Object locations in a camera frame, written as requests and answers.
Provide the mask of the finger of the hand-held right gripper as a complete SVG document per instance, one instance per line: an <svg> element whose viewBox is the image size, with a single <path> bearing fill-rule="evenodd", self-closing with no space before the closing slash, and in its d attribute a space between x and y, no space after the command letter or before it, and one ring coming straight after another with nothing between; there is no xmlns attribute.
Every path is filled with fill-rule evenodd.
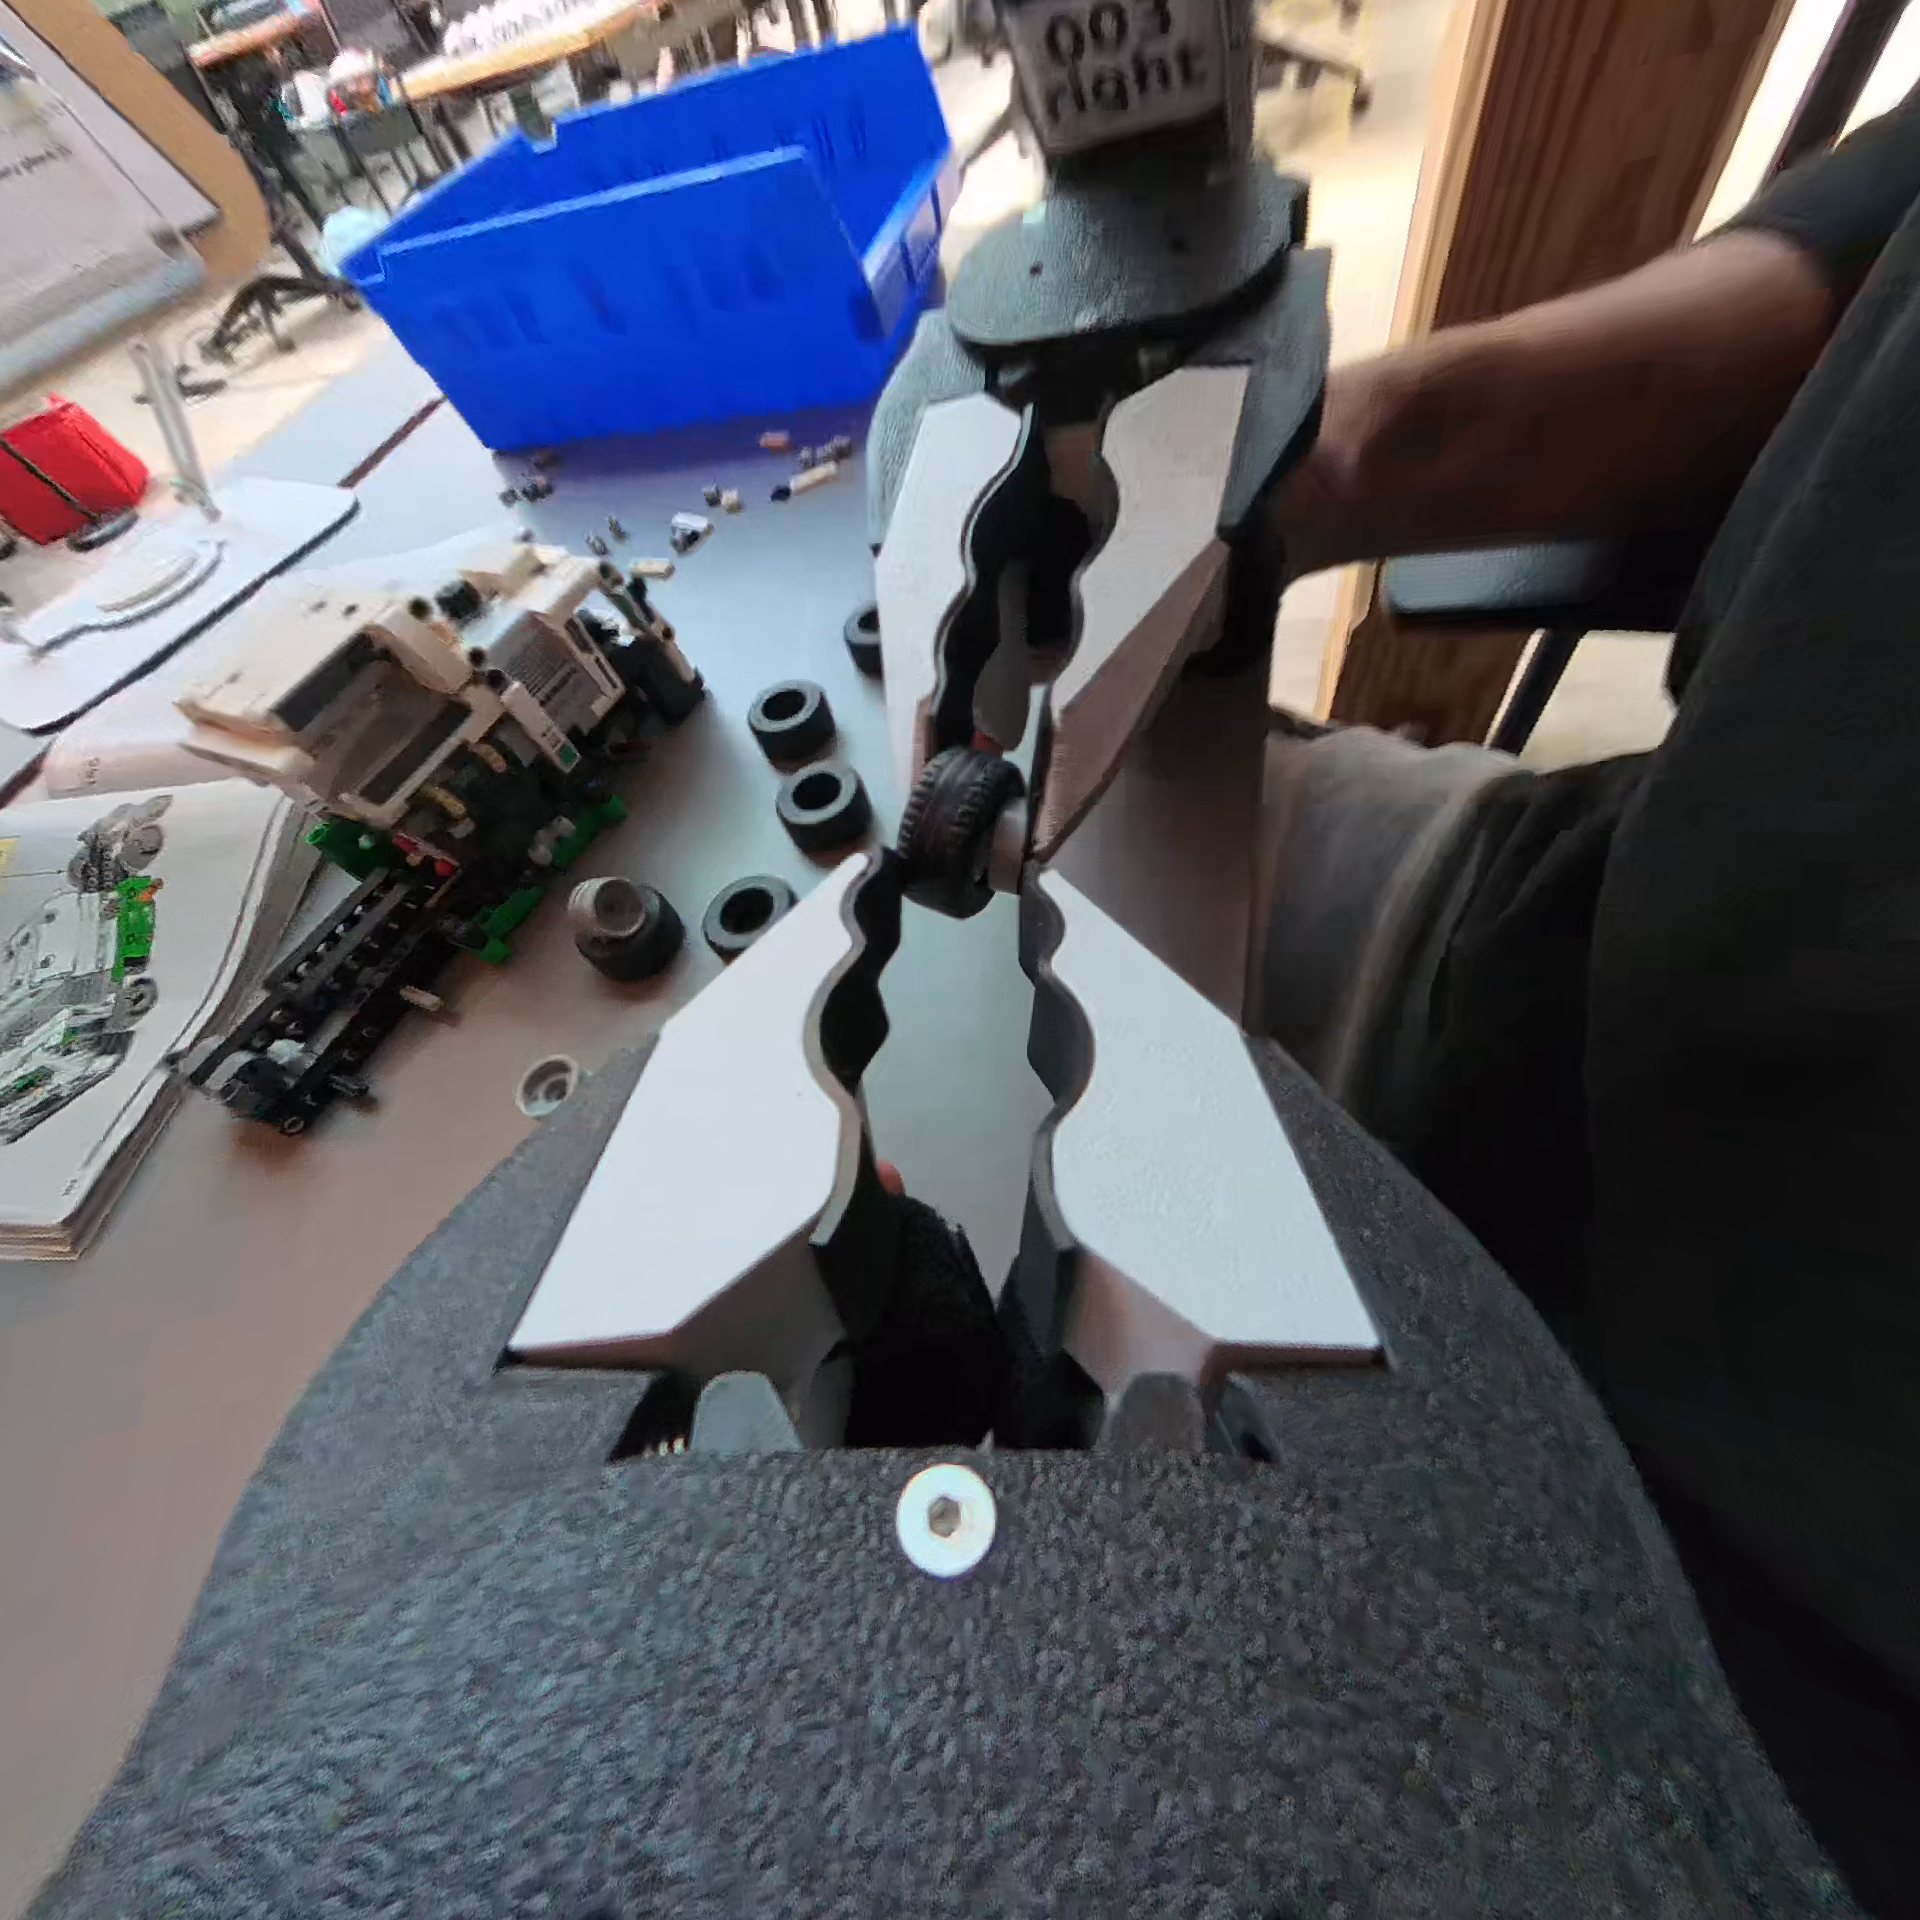
<svg viewBox="0 0 1920 1920"><path fill-rule="evenodd" d="M1212 628L1229 555L1217 522L1249 381L1247 365L1167 372L1101 425L1094 463L1112 517L1071 582L1074 637L1044 702L1030 862L1064 850Z"/></svg>
<svg viewBox="0 0 1920 1920"><path fill-rule="evenodd" d="M960 739L982 732L1002 749L1023 736L1030 654L1016 575L1007 587L978 586L964 538L987 484L1009 472L1020 418L994 396L931 404L919 425L894 517L874 564L888 746L898 784L910 784L938 749L931 719L938 642L960 613L987 614L992 652L972 690Z"/></svg>

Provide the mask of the metal stand post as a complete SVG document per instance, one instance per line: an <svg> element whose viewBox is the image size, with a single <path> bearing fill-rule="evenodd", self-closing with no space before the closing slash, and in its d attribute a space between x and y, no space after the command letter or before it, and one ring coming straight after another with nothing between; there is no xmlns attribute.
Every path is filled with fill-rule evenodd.
<svg viewBox="0 0 1920 1920"><path fill-rule="evenodd" d="M140 377L140 392L161 430L171 496L182 506L197 509L209 524L218 522L221 509L193 437L174 360L144 334L137 334L127 342L127 353Z"/></svg>

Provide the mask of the black chair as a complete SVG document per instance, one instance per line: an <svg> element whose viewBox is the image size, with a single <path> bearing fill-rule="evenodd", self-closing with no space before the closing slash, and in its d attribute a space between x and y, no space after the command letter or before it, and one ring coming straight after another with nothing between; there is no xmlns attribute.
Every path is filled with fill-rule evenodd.
<svg viewBox="0 0 1920 1920"><path fill-rule="evenodd" d="M1669 634L1709 531L1404 555L1385 564L1387 610L1415 632L1533 637L1486 745L1519 755L1584 635Z"/></svg>

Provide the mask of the white stand base board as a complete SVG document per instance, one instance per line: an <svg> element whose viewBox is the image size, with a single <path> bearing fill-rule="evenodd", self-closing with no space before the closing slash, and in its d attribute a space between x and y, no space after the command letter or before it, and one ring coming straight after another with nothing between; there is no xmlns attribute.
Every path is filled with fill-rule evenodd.
<svg viewBox="0 0 1920 1920"><path fill-rule="evenodd" d="M34 613L3 614L2 721L44 736L224 619L340 533L352 488L241 477L213 484L213 513L180 509L91 553Z"/></svg>

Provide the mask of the scattered small lego pieces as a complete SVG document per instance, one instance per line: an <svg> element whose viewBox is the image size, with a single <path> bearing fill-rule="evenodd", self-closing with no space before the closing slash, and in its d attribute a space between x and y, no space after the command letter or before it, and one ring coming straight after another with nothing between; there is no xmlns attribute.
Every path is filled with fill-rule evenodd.
<svg viewBox="0 0 1920 1920"><path fill-rule="evenodd" d="M843 411L759 424L723 419L490 453L515 528L540 546L613 560L678 560L749 513L790 506L820 467L845 490L869 427Z"/></svg>

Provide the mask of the lego instruction booklet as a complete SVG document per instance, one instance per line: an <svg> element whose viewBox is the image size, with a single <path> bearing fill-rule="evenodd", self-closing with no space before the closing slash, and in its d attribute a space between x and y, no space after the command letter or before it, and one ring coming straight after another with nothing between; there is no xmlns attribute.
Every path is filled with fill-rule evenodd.
<svg viewBox="0 0 1920 1920"><path fill-rule="evenodd" d="M2 1259L75 1259L241 1011L316 855L248 780L2 817Z"/></svg>

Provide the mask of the red bag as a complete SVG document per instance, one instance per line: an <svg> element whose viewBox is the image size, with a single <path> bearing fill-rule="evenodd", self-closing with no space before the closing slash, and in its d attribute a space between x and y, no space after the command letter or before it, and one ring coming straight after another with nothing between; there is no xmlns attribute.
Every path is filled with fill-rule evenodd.
<svg viewBox="0 0 1920 1920"><path fill-rule="evenodd" d="M79 533L89 517L131 509L149 490L149 466L66 396L5 424L2 442L2 521L36 546Z"/></svg>

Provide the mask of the person's right forearm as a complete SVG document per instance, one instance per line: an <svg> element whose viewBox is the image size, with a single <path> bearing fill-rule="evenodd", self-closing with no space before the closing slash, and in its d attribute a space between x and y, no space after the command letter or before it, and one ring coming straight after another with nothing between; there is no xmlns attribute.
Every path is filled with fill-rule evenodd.
<svg viewBox="0 0 1920 1920"><path fill-rule="evenodd" d="M1329 372L1276 488L1281 582L1419 553L1687 531L1835 328L1824 265L1732 230Z"/></svg>

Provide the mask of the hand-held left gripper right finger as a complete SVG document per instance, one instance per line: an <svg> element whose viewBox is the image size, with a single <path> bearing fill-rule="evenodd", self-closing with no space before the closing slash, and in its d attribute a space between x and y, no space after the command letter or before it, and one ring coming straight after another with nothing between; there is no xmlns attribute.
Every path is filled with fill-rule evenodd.
<svg viewBox="0 0 1920 1920"><path fill-rule="evenodd" d="M1046 1094L1016 1306L1085 1374L1369 1365L1383 1341L1240 1026L1074 884L1020 899Z"/></svg>

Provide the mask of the person's grey pants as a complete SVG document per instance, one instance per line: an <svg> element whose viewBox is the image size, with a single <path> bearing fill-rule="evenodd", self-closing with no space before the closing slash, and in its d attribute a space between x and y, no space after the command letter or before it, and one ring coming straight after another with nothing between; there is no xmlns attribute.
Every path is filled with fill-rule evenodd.
<svg viewBox="0 0 1920 1920"><path fill-rule="evenodd" d="M1243 1026L1378 1140L1570 1347L1592 1316L1595 917L1648 760L1532 770L1301 719L1263 745Z"/></svg>

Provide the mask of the white lego truck model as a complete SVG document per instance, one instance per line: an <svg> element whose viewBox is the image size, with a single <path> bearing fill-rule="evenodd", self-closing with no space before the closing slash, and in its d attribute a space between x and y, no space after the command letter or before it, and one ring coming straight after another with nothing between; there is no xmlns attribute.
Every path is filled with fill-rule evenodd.
<svg viewBox="0 0 1920 1920"><path fill-rule="evenodd" d="M505 542L393 586L295 576L171 699L182 746L276 789L349 884L186 1069L299 1137L370 1101L395 1029L448 970L501 968L628 807L623 770L707 686L643 576Z"/></svg>

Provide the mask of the blue plastic bin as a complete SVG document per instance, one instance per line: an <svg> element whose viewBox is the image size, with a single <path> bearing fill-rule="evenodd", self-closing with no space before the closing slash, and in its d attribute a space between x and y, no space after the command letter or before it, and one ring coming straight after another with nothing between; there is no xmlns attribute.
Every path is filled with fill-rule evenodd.
<svg viewBox="0 0 1920 1920"><path fill-rule="evenodd" d="M494 453L777 424L880 389L958 183L895 27L514 131L343 274Z"/></svg>

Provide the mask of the person's dark shirt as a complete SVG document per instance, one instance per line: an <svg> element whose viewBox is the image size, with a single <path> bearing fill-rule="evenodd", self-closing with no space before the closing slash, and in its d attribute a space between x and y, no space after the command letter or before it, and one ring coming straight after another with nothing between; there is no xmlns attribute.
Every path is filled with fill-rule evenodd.
<svg viewBox="0 0 1920 1920"><path fill-rule="evenodd" d="M1592 1355L1854 1898L1915 1915L1915 94L1734 219L1835 328L1706 553L1589 1029Z"/></svg>

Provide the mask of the wooden door panel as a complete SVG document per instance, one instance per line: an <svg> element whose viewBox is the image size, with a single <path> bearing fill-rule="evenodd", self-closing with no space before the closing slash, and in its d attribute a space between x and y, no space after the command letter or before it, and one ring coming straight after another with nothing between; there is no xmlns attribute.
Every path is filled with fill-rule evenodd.
<svg viewBox="0 0 1920 1920"><path fill-rule="evenodd" d="M1387 328L1399 349L1626 273L1690 237L1771 62L1778 1L1461 5ZM1488 740L1533 637L1415 628L1339 579L1312 713Z"/></svg>

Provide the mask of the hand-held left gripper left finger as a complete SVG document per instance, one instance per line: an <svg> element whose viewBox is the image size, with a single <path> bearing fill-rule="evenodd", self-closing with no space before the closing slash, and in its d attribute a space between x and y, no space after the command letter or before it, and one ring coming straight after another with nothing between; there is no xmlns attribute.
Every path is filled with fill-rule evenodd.
<svg viewBox="0 0 1920 1920"><path fill-rule="evenodd" d="M852 854L665 1021L515 1362L809 1380L874 1328L894 1225L861 1077L898 935L895 860Z"/></svg>

